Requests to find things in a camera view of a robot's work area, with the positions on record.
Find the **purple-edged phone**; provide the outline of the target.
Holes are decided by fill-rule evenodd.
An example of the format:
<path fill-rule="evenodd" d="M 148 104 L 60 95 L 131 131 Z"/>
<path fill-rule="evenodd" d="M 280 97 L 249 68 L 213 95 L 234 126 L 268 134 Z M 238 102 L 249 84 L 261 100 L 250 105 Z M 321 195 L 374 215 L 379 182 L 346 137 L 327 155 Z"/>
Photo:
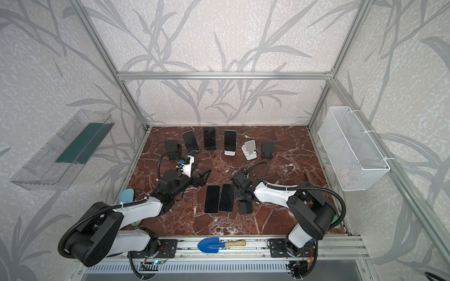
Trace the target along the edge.
<path fill-rule="evenodd" d="M 219 211 L 220 186 L 208 186 L 205 198 L 205 214 L 216 214 Z"/>

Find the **dark phone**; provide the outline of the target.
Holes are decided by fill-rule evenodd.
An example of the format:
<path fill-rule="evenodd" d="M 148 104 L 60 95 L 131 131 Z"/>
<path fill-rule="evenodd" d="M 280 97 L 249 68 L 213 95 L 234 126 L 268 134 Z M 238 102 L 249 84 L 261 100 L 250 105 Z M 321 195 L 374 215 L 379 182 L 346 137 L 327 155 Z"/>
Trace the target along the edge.
<path fill-rule="evenodd" d="M 253 213 L 253 202 L 249 200 L 238 200 L 238 209 L 240 215 Z"/>

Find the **blue-edged phone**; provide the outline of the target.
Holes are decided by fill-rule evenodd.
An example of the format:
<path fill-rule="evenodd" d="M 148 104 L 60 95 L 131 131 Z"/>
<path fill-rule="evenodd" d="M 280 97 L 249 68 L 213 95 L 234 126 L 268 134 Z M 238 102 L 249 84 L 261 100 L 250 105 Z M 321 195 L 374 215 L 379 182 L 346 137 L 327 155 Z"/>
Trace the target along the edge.
<path fill-rule="evenodd" d="M 234 186 L 230 184 L 224 184 L 221 189 L 219 211 L 231 213 L 234 208 L 234 197 Z"/>

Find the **pink-edged phone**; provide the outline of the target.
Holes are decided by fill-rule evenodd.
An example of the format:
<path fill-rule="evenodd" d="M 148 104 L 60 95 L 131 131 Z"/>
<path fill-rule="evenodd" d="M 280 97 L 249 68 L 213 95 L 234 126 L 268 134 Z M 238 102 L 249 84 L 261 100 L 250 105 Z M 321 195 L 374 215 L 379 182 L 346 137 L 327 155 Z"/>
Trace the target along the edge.
<path fill-rule="evenodd" d="M 182 139 L 184 141 L 187 153 L 189 155 L 195 155 L 200 152 L 195 134 L 193 131 L 187 131 L 182 134 Z"/>

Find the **black folding stand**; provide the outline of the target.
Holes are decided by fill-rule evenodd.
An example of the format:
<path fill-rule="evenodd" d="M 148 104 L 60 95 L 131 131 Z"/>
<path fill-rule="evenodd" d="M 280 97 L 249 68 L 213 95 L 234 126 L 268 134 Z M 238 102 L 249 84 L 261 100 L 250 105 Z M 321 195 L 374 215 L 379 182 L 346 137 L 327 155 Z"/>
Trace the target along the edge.
<path fill-rule="evenodd" d="M 274 143 L 263 142 L 261 144 L 261 157 L 263 159 L 272 159 L 274 157 Z"/>
<path fill-rule="evenodd" d="M 171 152 L 167 154 L 167 157 L 169 160 L 173 161 L 180 161 L 181 160 L 181 152 L 182 147 L 177 141 L 175 140 L 166 140 L 165 141 L 165 149 L 167 152 Z"/>

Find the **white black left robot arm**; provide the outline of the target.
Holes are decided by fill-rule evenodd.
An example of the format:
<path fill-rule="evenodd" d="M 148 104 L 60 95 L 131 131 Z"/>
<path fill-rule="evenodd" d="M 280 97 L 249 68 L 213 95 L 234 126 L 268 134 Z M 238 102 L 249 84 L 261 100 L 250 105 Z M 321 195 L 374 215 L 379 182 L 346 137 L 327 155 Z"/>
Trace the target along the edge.
<path fill-rule="evenodd" d="M 113 206 L 102 201 L 93 204 L 63 234 L 57 246 L 59 255 L 91 267 L 111 255 L 148 249 L 151 240 L 157 237 L 155 234 L 149 230 L 125 231 L 123 228 L 139 220 L 166 214 L 188 187 L 205 186 L 210 174 L 208 170 L 187 176 L 170 170 L 158 180 L 156 189 L 142 200 Z"/>

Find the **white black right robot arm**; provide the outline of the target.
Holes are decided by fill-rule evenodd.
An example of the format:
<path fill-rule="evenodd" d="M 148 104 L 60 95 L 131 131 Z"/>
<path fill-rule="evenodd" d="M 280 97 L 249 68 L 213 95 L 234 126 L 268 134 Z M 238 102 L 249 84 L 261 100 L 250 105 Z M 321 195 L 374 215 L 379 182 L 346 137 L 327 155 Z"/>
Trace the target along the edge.
<path fill-rule="evenodd" d="M 328 189 L 310 186 L 273 186 L 262 180 L 252 181 L 246 170 L 231 178 L 236 189 L 236 200 L 241 215 L 253 212 L 253 202 L 271 203 L 288 208 L 297 220 L 297 225 L 285 238 L 288 252 L 294 256 L 308 242 L 322 240 L 329 229 L 341 221 L 334 204 L 324 193 L 336 194 Z"/>

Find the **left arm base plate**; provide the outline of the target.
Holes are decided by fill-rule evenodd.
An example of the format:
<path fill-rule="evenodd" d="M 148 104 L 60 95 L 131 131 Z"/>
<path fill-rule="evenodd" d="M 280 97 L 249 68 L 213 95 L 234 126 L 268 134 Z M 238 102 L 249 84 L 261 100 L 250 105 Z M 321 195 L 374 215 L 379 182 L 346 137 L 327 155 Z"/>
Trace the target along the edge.
<path fill-rule="evenodd" d="M 128 256 L 131 256 L 132 259 L 172 259 L 175 257 L 177 245 L 178 240 L 176 239 L 151 240 L 143 250 L 132 251 Z"/>

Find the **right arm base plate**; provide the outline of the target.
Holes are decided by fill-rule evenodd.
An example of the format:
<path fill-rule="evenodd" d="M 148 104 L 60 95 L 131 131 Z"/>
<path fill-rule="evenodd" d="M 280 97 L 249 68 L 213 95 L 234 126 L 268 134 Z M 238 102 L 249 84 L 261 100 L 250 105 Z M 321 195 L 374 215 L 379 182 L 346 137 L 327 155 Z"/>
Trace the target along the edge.
<path fill-rule="evenodd" d="M 302 248 L 286 241 L 284 238 L 272 238 L 267 241 L 272 258 L 301 258 L 309 259 L 314 257 L 316 241 L 308 241 Z"/>

